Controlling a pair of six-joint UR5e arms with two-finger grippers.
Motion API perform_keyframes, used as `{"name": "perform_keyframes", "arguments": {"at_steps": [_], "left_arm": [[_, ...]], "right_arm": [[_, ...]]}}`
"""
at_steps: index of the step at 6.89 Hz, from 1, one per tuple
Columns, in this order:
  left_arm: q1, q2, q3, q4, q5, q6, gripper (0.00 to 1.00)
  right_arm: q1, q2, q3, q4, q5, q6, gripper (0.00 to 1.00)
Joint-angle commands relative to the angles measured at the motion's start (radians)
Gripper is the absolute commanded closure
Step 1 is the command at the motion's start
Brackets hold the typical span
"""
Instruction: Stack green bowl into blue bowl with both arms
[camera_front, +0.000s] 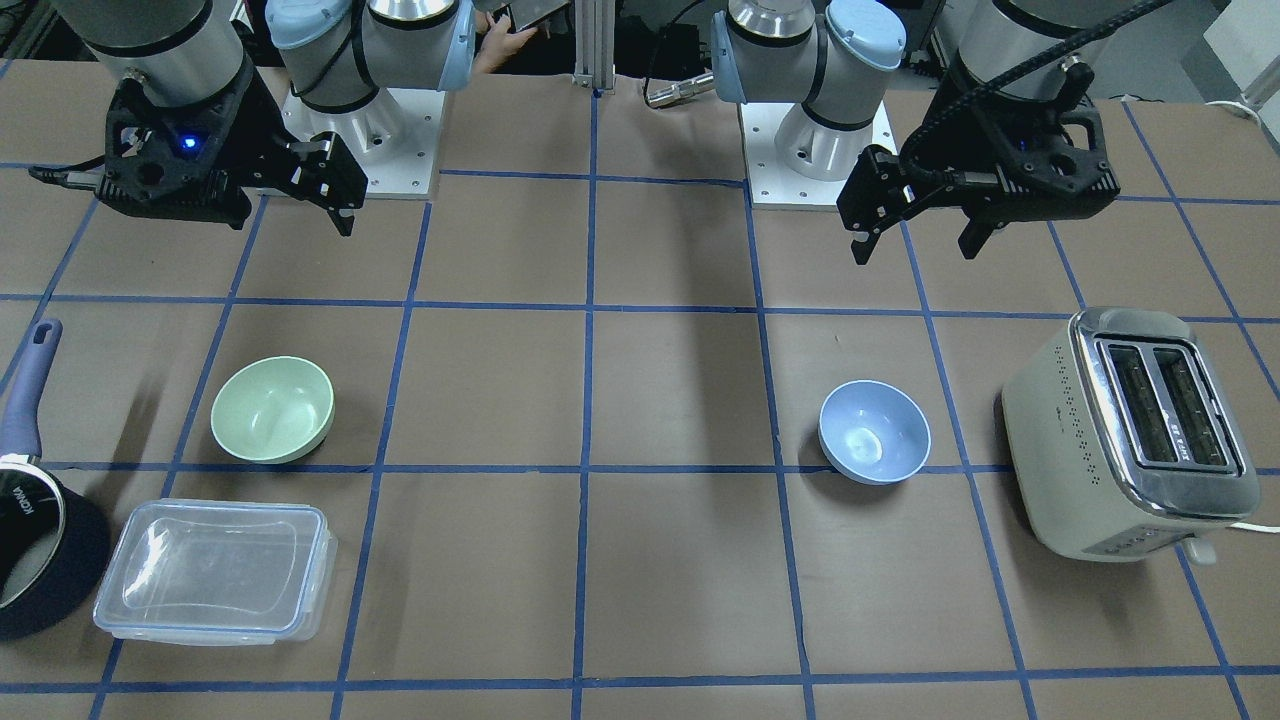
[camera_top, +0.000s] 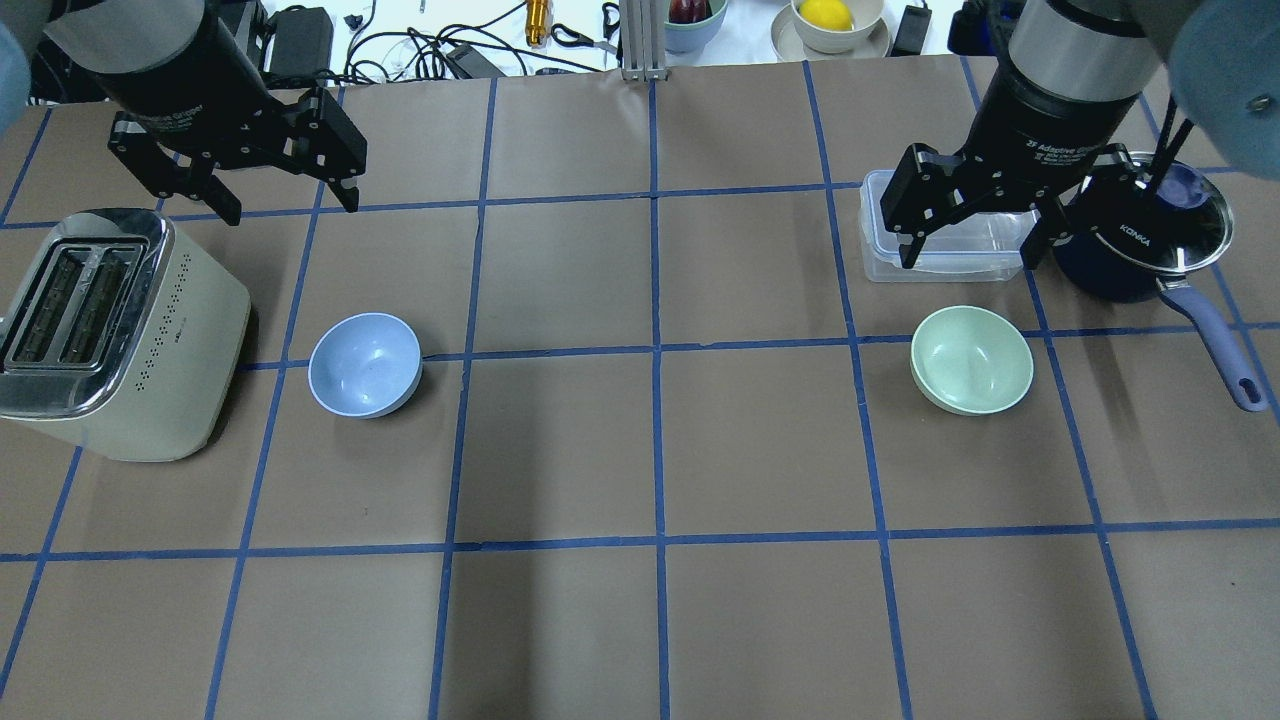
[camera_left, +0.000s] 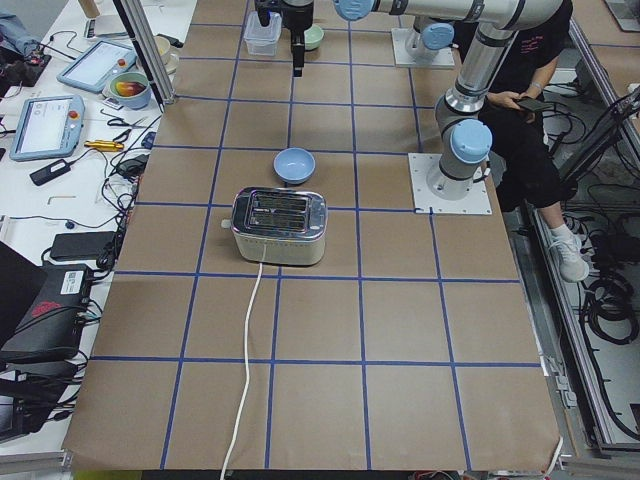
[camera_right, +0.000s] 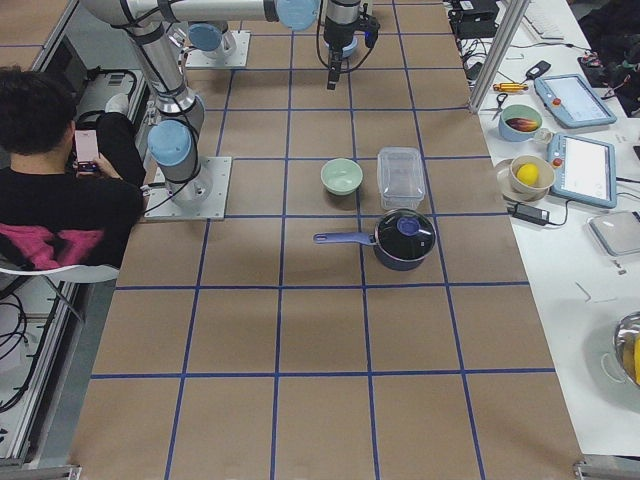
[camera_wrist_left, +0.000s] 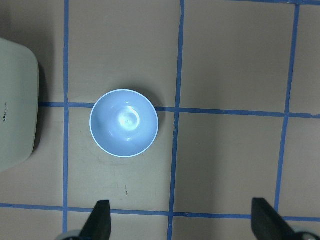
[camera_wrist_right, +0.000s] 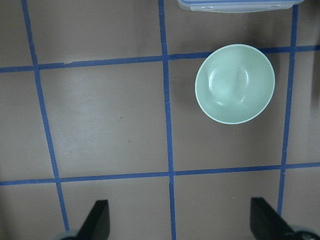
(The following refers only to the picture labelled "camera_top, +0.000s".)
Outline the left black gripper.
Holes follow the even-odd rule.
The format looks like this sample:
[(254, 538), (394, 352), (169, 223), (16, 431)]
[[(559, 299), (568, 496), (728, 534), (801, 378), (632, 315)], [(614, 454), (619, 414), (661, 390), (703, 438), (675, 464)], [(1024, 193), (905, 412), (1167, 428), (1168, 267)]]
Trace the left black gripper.
[[(106, 33), (95, 77), (124, 110), (108, 149), (152, 196), (204, 202), (238, 225), (241, 201), (215, 163), (275, 167), (324, 182), (347, 213), (358, 210), (369, 142), (326, 88), (306, 90), (284, 122), (214, 10), (105, 10), (95, 27)], [(183, 167), (165, 149), (195, 159)]]

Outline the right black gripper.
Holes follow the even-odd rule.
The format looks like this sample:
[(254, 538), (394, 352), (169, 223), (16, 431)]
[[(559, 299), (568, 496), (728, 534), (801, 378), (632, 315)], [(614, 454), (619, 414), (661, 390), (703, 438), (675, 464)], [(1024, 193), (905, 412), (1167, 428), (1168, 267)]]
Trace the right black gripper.
[[(979, 211), (1036, 205), (1039, 219), (1020, 247), (1029, 270), (1076, 234), (1133, 219), (1146, 201), (1151, 155), (1106, 145), (1135, 101), (1135, 94), (1093, 102), (1050, 92), (1009, 53), (998, 55), (961, 149), (942, 154), (909, 145), (879, 199), (883, 225), (899, 237), (901, 266), (916, 265), (936, 231)], [(1064, 205), (1059, 196), (1079, 182)]]

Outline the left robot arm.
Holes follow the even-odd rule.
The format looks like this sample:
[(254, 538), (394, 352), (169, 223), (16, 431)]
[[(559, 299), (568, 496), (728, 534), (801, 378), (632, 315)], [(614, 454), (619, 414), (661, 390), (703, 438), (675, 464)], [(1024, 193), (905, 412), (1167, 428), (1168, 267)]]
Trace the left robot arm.
[(365, 136), (321, 87), (292, 104), (273, 96), (209, 3), (5, 1), (4, 127), (29, 97), (41, 38), (118, 104), (109, 151), (151, 195), (202, 202), (236, 225), (242, 205), (218, 172), (274, 167), (358, 210)]

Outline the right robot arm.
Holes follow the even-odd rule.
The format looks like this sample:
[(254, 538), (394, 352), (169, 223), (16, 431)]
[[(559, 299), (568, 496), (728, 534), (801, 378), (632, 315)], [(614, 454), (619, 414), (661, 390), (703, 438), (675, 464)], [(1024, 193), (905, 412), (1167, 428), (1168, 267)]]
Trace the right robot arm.
[(979, 213), (1036, 211), (1023, 264), (1079, 227), (1061, 196), (1102, 158), (1134, 170), (1112, 142), (1164, 67), (1175, 108), (1222, 159), (1277, 178), (1275, 1), (1029, 1), (1005, 44), (964, 145), (910, 145), (879, 201), (904, 268), (931, 234)]

